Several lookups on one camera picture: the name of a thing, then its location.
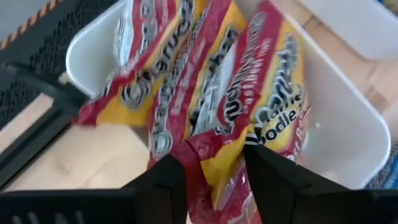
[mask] red and yellow packaging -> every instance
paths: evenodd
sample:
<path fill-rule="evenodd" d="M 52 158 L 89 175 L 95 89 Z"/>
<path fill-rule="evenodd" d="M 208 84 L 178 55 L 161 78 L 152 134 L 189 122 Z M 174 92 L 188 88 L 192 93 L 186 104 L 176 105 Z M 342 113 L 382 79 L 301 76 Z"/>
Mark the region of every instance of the red and yellow packaging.
<path fill-rule="evenodd" d="M 101 123 L 143 126 L 154 98 L 174 64 L 176 55 L 186 41 L 206 0 L 128 0 L 133 4 L 132 41 L 118 40 L 128 50 L 128 63 L 120 74 L 105 87 L 99 99 L 85 104 L 80 110 L 78 124 Z M 119 23 L 120 33 L 128 27 Z M 119 57 L 119 63 L 125 59 Z"/>
<path fill-rule="evenodd" d="M 185 168 L 193 223 L 261 223 L 244 145 L 263 144 L 296 160 L 305 138 L 310 105 L 300 37 L 269 1 L 258 9 L 238 39 L 217 113 L 221 126 L 171 150 Z"/>
<path fill-rule="evenodd" d="M 210 2 L 202 16 L 155 99 L 149 118 L 149 166 L 192 133 L 209 81 L 246 26 L 232 0 Z"/>

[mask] noodle packet label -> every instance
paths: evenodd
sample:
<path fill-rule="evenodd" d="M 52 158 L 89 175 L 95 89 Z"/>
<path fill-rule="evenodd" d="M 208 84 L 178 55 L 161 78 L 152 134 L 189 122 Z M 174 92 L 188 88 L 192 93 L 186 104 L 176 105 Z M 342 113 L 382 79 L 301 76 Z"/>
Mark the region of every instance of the noodle packet label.
<path fill-rule="evenodd" d="M 98 99 L 83 105 L 78 124 L 146 125 L 164 76 L 205 7 L 206 0 L 127 0 L 114 47 L 122 67 Z"/>
<path fill-rule="evenodd" d="M 260 223 L 243 147 L 261 144 L 295 161 L 305 139 L 310 103 L 300 37 L 269 1 L 257 8 L 237 41 L 233 72 L 215 118 L 219 126 L 186 140 L 203 173 L 197 179 L 190 178 L 190 170 L 185 174 L 187 183 L 198 186 L 196 194 L 188 194 L 194 223 Z M 171 153 L 188 167 L 179 150 Z"/>
<path fill-rule="evenodd" d="M 192 134 L 204 92 L 246 26 L 232 0 L 211 1 L 202 16 L 155 99 L 149 118 L 150 166 Z"/>
<path fill-rule="evenodd" d="M 216 71 L 216 75 L 210 80 L 208 88 L 203 97 L 203 104 L 200 108 L 197 124 L 193 134 L 200 134 L 215 128 L 214 120 L 216 118 L 218 105 L 221 101 L 229 78 L 232 75 L 236 44 L 234 44 L 226 54 L 223 63 Z"/>

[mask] white storage container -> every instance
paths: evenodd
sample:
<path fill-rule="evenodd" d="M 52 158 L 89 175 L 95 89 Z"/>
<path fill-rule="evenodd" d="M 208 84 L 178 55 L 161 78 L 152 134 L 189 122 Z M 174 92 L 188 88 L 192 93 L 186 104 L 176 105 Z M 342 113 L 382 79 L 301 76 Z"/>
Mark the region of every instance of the white storage container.
<path fill-rule="evenodd" d="M 122 9 L 122 3 L 112 6 L 79 32 L 69 46 L 67 72 L 72 82 L 91 96 L 101 91 L 109 72 L 115 69 L 113 29 Z M 254 4 L 246 5 L 243 12 L 250 17 L 254 9 Z M 362 188 L 389 156 L 387 125 L 300 25 L 287 18 L 302 35 L 312 123 L 318 124 L 309 129 L 303 152 L 305 167 L 332 175 L 351 189 Z"/>
<path fill-rule="evenodd" d="M 398 56 L 398 17 L 377 0 L 300 0 L 368 59 Z"/>

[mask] maruchan ramen packet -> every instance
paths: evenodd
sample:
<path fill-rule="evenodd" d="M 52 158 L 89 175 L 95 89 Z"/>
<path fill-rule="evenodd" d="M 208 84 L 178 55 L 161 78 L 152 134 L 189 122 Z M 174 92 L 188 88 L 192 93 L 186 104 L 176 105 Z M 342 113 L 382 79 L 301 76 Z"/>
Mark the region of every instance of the maruchan ramen packet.
<path fill-rule="evenodd" d="M 232 0 L 213 0 L 160 86 L 149 118 L 149 167 L 192 134 L 204 92 L 246 23 Z"/>
<path fill-rule="evenodd" d="M 269 1 L 257 8 L 237 42 L 219 126 L 171 150 L 185 168 L 193 223 L 261 223 L 243 147 L 262 144 L 295 161 L 305 139 L 310 104 L 299 36 Z"/>
<path fill-rule="evenodd" d="M 211 128 L 215 128 L 212 124 L 216 118 L 218 105 L 226 90 L 229 78 L 232 75 L 235 51 L 236 43 L 228 51 L 220 67 L 216 70 L 216 75 L 210 80 L 208 88 L 203 95 L 203 103 L 193 134 L 204 133 Z"/>
<path fill-rule="evenodd" d="M 157 91 L 206 0 L 127 0 L 116 51 L 123 65 L 103 94 L 80 110 L 78 124 L 144 126 Z"/>

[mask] maruchan logo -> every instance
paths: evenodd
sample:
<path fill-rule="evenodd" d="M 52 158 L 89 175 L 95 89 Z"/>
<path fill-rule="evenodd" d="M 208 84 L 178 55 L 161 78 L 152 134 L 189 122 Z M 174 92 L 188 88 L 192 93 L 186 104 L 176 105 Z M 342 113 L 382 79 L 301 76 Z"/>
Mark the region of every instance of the maruchan logo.
<path fill-rule="evenodd" d="M 190 135 L 193 134 L 195 126 L 197 125 L 200 108 L 205 102 L 205 95 L 210 80 L 214 77 L 217 68 L 221 65 L 225 55 L 228 53 L 234 42 L 238 39 L 238 36 L 239 36 L 239 31 L 234 30 L 228 26 L 217 53 L 215 53 L 208 59 L 208 67 L 206 69 L 203 86 L 201 88 L 201 98 L 198 100 L 196 107 L 190 113 L 190 118 L 189 118 L 190 128 L 191 128 Z"/>
<path fill-rule="evenodd" d="M 253 61 L 254 49 L 257 47 L 259 30 L 263 28 L 266 21 L 266 13 L 257 13 L 250 21 L 247 30 L 246 49 L 241 57 L 241 67 L 235 75 L 231 86 L 226 91 L 226 102 L 224 104 L 224 120 L 229 123 L 231 131 L 233 129 L 233 121 L 242 113 L 242 102 L 239 97 L 241 95 L 241 82 L 248 74 L 250 64 Z"/>
<path fill-rule="evenodd" d="M 122 90 L 122 102 L 130 110 L 138 110 L 145 97 L 151 92 L 154 80 L 169 69 L 170 62 L 177 51 L 178 43 L 191 28 L 193 19 L 193 1 L 184 0 L 180 8 L 180 22 L 170 39 L 164 45 L 159 60 L 148 71 L 137 74 L 137 82 Z"/>
<path fill-rule="evenodd" d="M 175 87 L 180 80 L 182 70 L 188 62 L 188 58 L 193 46 L 193 42 L 196 40 L 197 33 L 200 31 L 201 25 L 203 23 L 203 17 L 206 13 L 202 13 L 200 18 L 195 21 L 196 29 L 190 34 L 190 40 L 185 48 L 182 50 L 178 59 L 173 66 L 172 71 L 169 76 L 164 79 L 163 84 L 160 86 L 157 95 L 157 107 L 155 109 L 155 119 L 154 126 L 151 132 L 151 138 L 153 143 L 153 157 L 155 160 L 163 158 L 167 153 L 170 152 L 173 146 L 173 138 L 167 130 L 167 117 L 169 113 L 169 104 L 174 96 Z"/>

